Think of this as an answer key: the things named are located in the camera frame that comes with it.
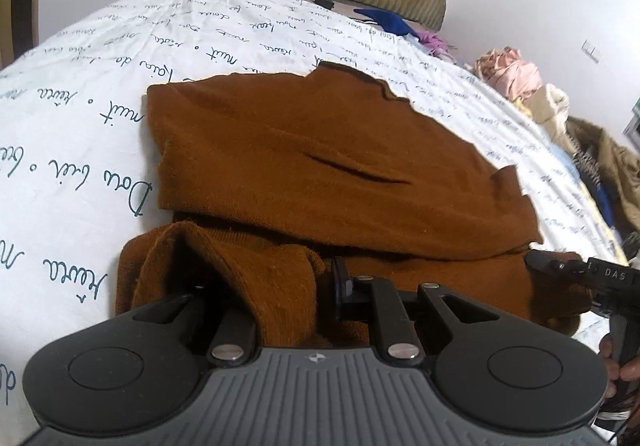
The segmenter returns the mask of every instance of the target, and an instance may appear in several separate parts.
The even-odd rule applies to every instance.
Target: bed
[[[146,88],[233,72],[306,75],[322,60],[386,80],[496,167],[516,165],[542,248],[617,261],[543,129],[466,70],[304,0],[121,0],[0,72],[1,445],[35,427],[20,384],[30,356],[111,317],[122,246],[170,220],[156,208]],[[606,328],[585,315],[577,338],[596,347]]]

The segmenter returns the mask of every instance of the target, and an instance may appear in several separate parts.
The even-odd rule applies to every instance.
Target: human hand
[[[607,391],[605,393],[606,399],[616,395],[616,385],[614,381],[622,379],[622,381],[639,381],[640,380],[640,357],[632,359],[625,366],[620,368],[620,365],[611,359],[613,352],[613,342],[611,341],[610,334],[607,334],[600,341],[600,355],[604,358],[604,365],[607,368],[607,374],[609,375],[609,384],[607,385]],[[640,404],[640,394],[636,396],[636,402],[632,412],[636,412],[638,405]],[[633,428],[640,424],[640,412],[635,413],[629,421],[628,427]]]

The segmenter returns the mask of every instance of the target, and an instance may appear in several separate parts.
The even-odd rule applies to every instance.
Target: bed sheet
[[[232,72],[306,75],[321,60],[385,79],[496,167],[515,164],[542,247],[614,259],[544,132],[462,68],[301,0],[121,0],[0,72],[1,445],[35,426],[22,394],[27,360],[112,315],[123,244],[170,219],[156,208],[146,87]],[[588,315],[581,332],[593,347],[604,326]]]

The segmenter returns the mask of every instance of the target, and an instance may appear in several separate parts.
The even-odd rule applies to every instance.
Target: gray gripper base
[[[418,370],[384,365],[371,349],[262,349],[258,359],[248,366],[215,371],[186,410],[156,428],[116,438],[76,437],[45,428],[26,443],[28,446],[604,444],[587,427],[541,438],[483,429],[443,404]]]

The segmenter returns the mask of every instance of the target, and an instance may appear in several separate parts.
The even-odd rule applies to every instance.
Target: brown fabric
[[[621,234],[640,231],[640,159],[616,143],[604,128],[569,117],[567,133],[583,148],[594,148],[600,177],[612,201],[616,228]]]
[[[176,215],[124,248],[118,312],[164,296],[176,275],[216,277],[268,346],[363,343],[362,325],[330,318],[324,260],[336,254],[354,275],[437,281],[565,329],[589,308],[583,290],[527,272],[540,235],[514,168],[496,171],[384,82],[328,63],[306,77],[216,76],[149,87],[147,118],[159,204]],[[190,270],[180,249],[207,267]]]

